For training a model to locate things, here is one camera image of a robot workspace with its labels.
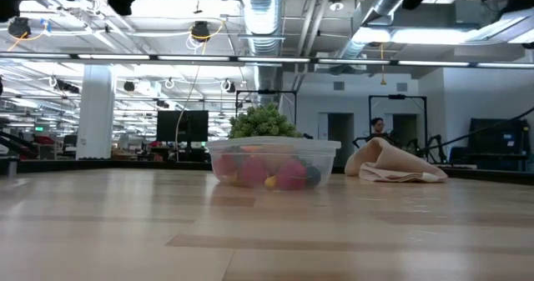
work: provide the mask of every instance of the plastic container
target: plastic container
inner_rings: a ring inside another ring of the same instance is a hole
[[[252,137],[207,142],[220,182],[248,188],[303,190],[328,182],[340,142]]]

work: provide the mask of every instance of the pillar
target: pillar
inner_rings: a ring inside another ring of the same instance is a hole
[[[111,157],[115,85],[109,65],[85,65],[76,159]]]

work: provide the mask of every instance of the beige towel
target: beige towel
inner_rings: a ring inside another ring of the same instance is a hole
[[[371,139],[350,156],[345,174],[376,182],[443,182],[447,178],[439,168],[383,138]]]

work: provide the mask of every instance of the wooden table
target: wooden table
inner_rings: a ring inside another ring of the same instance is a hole
[[[451,179],[315,191],[103,169],[3,181],[1,280],[533,280],[534,188]]]

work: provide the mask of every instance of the green grapes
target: green grapes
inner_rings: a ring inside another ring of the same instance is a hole
[[[253,136],[302,137],[287,117],[281,115],[273,103],[257,108],[248,108],[237,118],[231,118],[232,128],[229,138],[247,138]]]

